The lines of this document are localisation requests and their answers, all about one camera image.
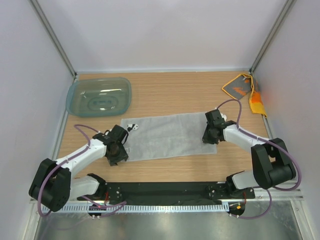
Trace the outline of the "grey panda towel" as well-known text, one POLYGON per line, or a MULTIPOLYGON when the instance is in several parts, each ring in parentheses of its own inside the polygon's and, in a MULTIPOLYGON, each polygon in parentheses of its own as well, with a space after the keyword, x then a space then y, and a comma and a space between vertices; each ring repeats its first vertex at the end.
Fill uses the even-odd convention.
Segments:
POLYGON ((202 141, 204 112, 123 118, 120 126, 128 132, 124 148, 129 162, 217 153, 216 145, 202 141))

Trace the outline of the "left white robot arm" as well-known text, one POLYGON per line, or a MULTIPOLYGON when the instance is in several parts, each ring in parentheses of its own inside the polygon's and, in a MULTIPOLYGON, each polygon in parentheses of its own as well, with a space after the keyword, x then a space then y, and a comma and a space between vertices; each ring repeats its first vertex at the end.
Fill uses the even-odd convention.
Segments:
POLYGON ((101 158, 106 158, 110 166, 129 158, 124 147, 129 136, 125 128, 115 125, 104 132, 95 130, 93 137, 88 137, 81 129, 83 125, 76 124, 74 127, 85 137, 86 144, 56 160, 44 159, 29 188, 28 194, 37 201, 41 217, 46 216, 43 207, 51 213, 61 210, 69 200, 81 198, 94 201, 106 197, 107 182, 102 177, 89 173, 77 178, 77 174, 101 158))

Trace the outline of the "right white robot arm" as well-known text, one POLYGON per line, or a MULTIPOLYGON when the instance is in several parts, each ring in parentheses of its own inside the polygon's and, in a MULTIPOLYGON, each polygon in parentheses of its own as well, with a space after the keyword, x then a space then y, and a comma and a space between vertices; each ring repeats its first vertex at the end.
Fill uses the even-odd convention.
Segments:
POLYGON ((260 187, 268 190, 294 179, 297 175, 287 147, 280 138, 267 139, 244 130, 235 121, 226 121, 218 109, 205 113, 205 144, 228 142, 250 153, 252 170, 226 178, 225 192, 237 198, 244 190, 260 187))

